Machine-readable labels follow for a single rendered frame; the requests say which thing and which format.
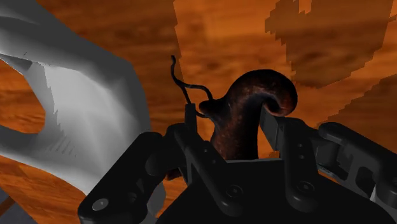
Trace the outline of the dark brown curved figure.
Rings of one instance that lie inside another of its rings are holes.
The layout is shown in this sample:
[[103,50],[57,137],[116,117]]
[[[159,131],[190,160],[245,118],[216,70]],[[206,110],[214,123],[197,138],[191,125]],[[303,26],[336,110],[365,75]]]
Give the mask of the dark brown curved figure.
[[170,73],[188,104],[187,90],[202,90],[207,100],[192,109],[194,117],[206,118],[214,124],[211,144],[225,160],[258,158],[258,129],[261,111],[273,116],[291,114],[298,102],[293,82],[272,69],[256,69],[238,77],[223,97],[215,99],[203,85],[188,84],[176,77],[176,57],[171,56]]

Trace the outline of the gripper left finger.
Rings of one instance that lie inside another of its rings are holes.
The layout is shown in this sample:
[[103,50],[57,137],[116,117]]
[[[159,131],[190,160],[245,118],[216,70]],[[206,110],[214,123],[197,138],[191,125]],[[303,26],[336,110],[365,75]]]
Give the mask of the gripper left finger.
[[[178,168],[188,188],[155,221],[148,202],[165,173]],[[211,224],[244,213],[244,191],[228,164],[197,132],[194,105],[185,120],[140,134],[78,207],[81,224]]]

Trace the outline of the white curved object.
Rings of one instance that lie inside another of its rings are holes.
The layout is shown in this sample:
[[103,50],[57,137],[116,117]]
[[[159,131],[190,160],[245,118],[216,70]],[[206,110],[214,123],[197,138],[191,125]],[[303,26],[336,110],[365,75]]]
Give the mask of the white curved object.
[[79,37],[36,0],[0,0],[0,60],[45,110],[37,134],[0,126],[0,155],[89,193],[151,128],[132,64]]

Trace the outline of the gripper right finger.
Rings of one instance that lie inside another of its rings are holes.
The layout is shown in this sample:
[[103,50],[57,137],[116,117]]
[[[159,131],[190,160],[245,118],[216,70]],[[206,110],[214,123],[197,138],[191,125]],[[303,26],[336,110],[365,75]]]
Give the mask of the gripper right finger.
[[370,199],[397,213],[397,154],[335,122],[318,129],[297,118],[261,111],[260,127],[284,161],[286,198],[295,209],[312,213],[347,199]]

